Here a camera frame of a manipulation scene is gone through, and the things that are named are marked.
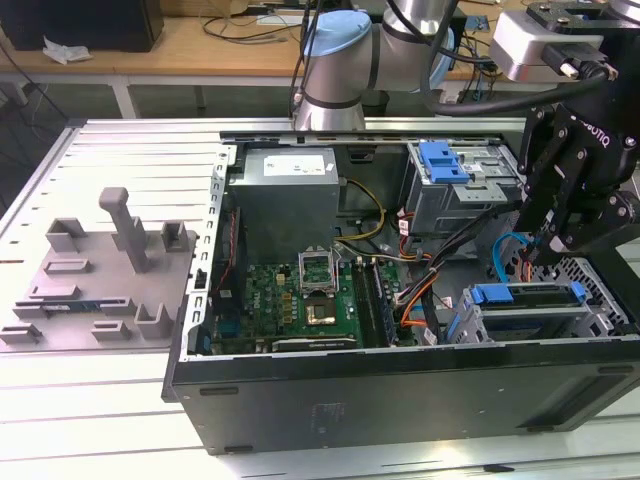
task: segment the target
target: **yellow wire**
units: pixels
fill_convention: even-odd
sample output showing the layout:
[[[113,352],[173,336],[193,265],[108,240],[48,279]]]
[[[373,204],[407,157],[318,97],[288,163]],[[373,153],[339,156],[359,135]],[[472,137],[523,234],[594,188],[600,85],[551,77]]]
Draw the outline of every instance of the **yellow wire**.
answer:
[[[378,221],[378,225],[376,226],[376,228],[374,228],[370,232],[360,233],[358,235],[345,235],[342,237],[336,237],[335,239],[336,240],[364,240],[366,238],[372,237],[376,233],[378,233],[380,230],[382,230],[382,228],[384,227],[384,215],[385,215],[384,208],[382,208],[382,204],[376,198],[373,192],[369,190],[367,187],[365,187],[363,184],[351,178],[347,178],[347,183],[353,183],[354,185],[357,185],[362,190],[364,190],[366,194],[369,195],[369,197],[371,197],[371,200],[376,202],[376,205],[378,206],[378,210],[380,210],[380,220]]]

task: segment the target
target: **connector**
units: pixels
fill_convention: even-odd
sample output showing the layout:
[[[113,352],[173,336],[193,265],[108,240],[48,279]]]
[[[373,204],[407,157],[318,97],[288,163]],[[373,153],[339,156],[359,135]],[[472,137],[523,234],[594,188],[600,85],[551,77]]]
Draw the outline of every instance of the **connector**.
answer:
[[[558,75],[582,80],[603,72],[615,80],[618,72],[607,62],[608,58],[586,43],[548,43],[542,49],[542,61]]]

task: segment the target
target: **paper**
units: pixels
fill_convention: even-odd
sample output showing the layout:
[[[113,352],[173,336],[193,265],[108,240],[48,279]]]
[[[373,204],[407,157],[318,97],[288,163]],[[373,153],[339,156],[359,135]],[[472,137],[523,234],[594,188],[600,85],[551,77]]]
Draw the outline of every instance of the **paper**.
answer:
[[[93,55],[89,53],[87,47],[67,47],[66,45],[58,45],[44,37],[45,47],[42,49],[47,57],[55,60],[62,65],[66,65],[69,62],[80,62],[82,60],[89,60],[93,58]]]
[[[324,175],[322,155],[269,155],[264,159],[264,176]]]

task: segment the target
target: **desk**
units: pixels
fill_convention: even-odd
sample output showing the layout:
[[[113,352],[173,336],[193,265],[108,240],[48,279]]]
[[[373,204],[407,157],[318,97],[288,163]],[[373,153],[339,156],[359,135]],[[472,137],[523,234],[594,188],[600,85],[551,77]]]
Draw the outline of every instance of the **desk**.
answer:
[[[131,213],[139,215],[145,227],[159,228],[159,219],[171,218],[187,220],[188,228],[197,230],[202,223],[197,205],[206,204],[210,181],[186,178],[189,174],[180,162],[189,160],[177,155],[171,165],[165,162],[166,173],[136,191],[133,183],[141,169],[157,171],[159,156],[197,146],[200,165],[213,171],[208,152],[220,141],[219,132],[250,131],[265,123],[279,131],[290,127],[286,119],[176,119],[90,121],[83,128],[66,129],[0,220],[0,278],[4,280],[0,318],[12,315],[13,301],[26,290],[39,265],[46,248],[44,232],[52,217],[77,216],[91,231],[112,229],[96,222],[97,201],[88,201],[88,192],[93,191],[97,200],[101,187],[108,184],[100,172],[119,166],[118,181],[129,186],[131,203],[135,203]],[[390,125],[401,131],[455,133],[514,131],[522,129],[524,122],[497,118],[367,120],[372,130]],[[141,150],[148,154],[140,155]],[[74,169],[65,163],[65,155],[71,153],[83,155],[83,167]],[[188,198],[181,189],[188,190]],[[640,471],[640,390],[569,433],[214,458],[204,451],[181,405],[160,400],[166,361],[166,352],[0,355],[0,478],[113,480],[137,478],[138,472],[144,472],[154,480],[367,475],[386,480],[602,480],[635,478]],[[411,414],[420,415],[420,406],[409,408]],[[494,477],[483,472],[488,464],[515,471]]]
[[[502,7],[461,3],[469,15],[487,15],[490,20],[498,17]],[[518,0],[509,0],[508,8],[523,8]],[[273,26],[230,25],[227,35],[250,35],[273,29]],[[292,29],[297,37],[299,31]],[[86,62],[60,65],[42,52],[15,51],[7,39],[14,60],[35,82],[67,84],[106,84],[114,92],[123,118],[138,118],[138,110],[129,93],[130,85],[192,85],[196,87],[198,106],[204,106],[201,86],[289,86],[298,57],[298,43],[286,32],[280,33],[285,42],[267,45],[239,45],[209,37],[202,32],[197,18],[165,18],[165,28],[149,53],[125,53],[112,51],[92,52],[94,58]],[[489,33],[477,33],[484,41]],[[480,49],[486,53],[486,47]],[[439,88],[443,101],[452,101],[465,88],[471,78],[472,67],[457,63],[447,80]],[[15,85],[24,78],[15,71],[8,60],[0,55],[0,85],[20,104],[26,99]],[[539,91],[550,88],[548,84],[518,84],[506,79],[496,82],[494,90]]]

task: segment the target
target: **black cable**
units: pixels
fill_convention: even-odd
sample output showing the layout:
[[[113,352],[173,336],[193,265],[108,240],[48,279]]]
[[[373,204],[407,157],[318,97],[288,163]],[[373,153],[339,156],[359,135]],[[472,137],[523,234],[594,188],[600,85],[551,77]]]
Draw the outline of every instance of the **black cable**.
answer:
[[[420,30],[418,30],[418,28],[415,25],[413,25],[409,20],[407,20],[407,17],[403,15],[403,13],[400,11],[400,8],[398,8],[398,5],[394,0],[387,0],[387,5],[389,5],[389,8],[393,11],[393,13],[398,18],[398,20],[400,20],[400,23],[402,23],[402,25],[404,25],[405,28],[409,30],[413,34],[413,36],[415,36],[422,43],[425,43],[429,46],[432,46],[433,44],[442,45],[444,37],[440,39],[439,43],[436,42],[435,40],[432,41],[429,37],[427,37]],[[445,31],[447,31],[447,29],[449,28],[449,23],[450,22],[447,22],[447,28],[445,29]],[[446,55],[447,57],[453,58],[454,60],[458,60],[460,62],[474,63],[474,64],[493,63],[493,60],[491,60],[488,57],[484,57],[484,58],[467,57],[465,55],[460,55],[459,53],[452,52],[451,50],[448,50],[442,46],[438,47],[437,51],[440,52],[442,55]]]
[[[253,35],[246,35],[244,37],[229,37],[227,35],[221,35],[219,33],[215,33],[212,32],[211,30],[209,30],[207,27],[215,22],[216,20],[221,20],[222,17],[214,17],[214,18],[210,18],[209,20],[207,20],[204,25],[202,25],[202,29],[204,30],[204,33],[206,33],[207,35],[210,35],[212,37],[216,37],[216,38],[220,38],[221,40],[227,40],[230,42],[233,41],[243,41],[243,40],[251,40],[251,39],[258,39],[259,37],[264,37],[265,35],[270,35],[272,33],[278,33],[278,32],[283,32],[285,30],[289,30],[291,28],[294,28],[295,25],[289,25],[287,27],[281,27],[281,28],[276,28],[274,30],[269,30],[268,32],[261,32],[261,33],[254,33]]]
[[[293,97],[295,95],[296,79],[298,78],[298,72],[300,71],[300,65],[304,60],[304,50],[307,46],[307,40],[309,39],[309,14],[311,11],[311,0],[307,0],[304,7],[304,13],[302,15],[302,23],[300,25],[300,54],[296,61],[296,66],[293,69],[291,75],[291,85],[289,87],[289,118],[293,118]]]
[[[302,91],[302,93],[304,93],[305,88],[307,87],[307,81],[309,80],[309,63],[311,59],[311,53],[313,52],[313,42],[316,39],[316,32],[318,31],[318,20],[320,18],[320,12],[322,11],[323,4],[324,0],[318,0],[318,4],[316,5],[316,14],[313,16],[313,21],[311,22],[309,53],[307,54],[307,60],[304,64],[304,74],[302,75],[302,82],[300,82],[300,90]]]
[[[60,114],[60,116],[62,118],[64,118],[65,120],[69,120],[69,117],[60,109],[60,107],[58,107],[58,105],[56,105],[56,103],[51,100],[51,97],[49,97],[49,95],[47,95],[47,92],[45,92],[42,88],[40,88],[40,85],[38,85],[36,82],[34,82],[33,80],[31,80],[31,77],[29,75],[27,75],[27,72],[25,72],[20,65],[18,65],[13,58],[11,57],[11,55],[9,54],[9,52],[7,51],[7,49],[5,48],[3,42],[0,41],[0,50],[2,50],[2,52],[4,53],[5,57],[7,57],[7,59],[9,60],[9,62],[11,62],[11,65],[13,65],[13,67],[20,72],[20,74],[31,84],[33,85],[41,94],[44,98],[47,99],[47,101],[51,104],[51,106],[55,109],[56,112],[58,112]]]
[[[433,43],[435,45],[442,44],[457,5],[458,0],[448,0],[447,4],[445,5],[445,11],[442,17],[442,21],[440,22],[438,32],[436,33],[435,39],[433,40]],[[420,93],[422,94],[423,101],[425,102],[427,108],[429,108],[432,113],[435,113],[437,115],[484,115],[491,113],[508,112],[521,108],[536,107],[539,105],[548,105],[550,103],[556,103],[561,100],[566,100],[571,97],[582,95],[589,90],[593,90],[594,88],[599,87],[603,82],[607,81],[607,74],[602,71],[598,71],[594,76],[587,78],[586,80],[581,80],[571,85],[567,85],[564,88],[557,87],[553,90],[547,90],[545,92],[538,92],[529,95],[523,95],[520,97],[482,103],[440,103],[437,100],[432,99],[430,95],[431,70],[433,69],[433,63],[437,54],[438,51],[435,48],[429,48],[427,50],[426,65],[422,69],[422,77],[420,78]]]

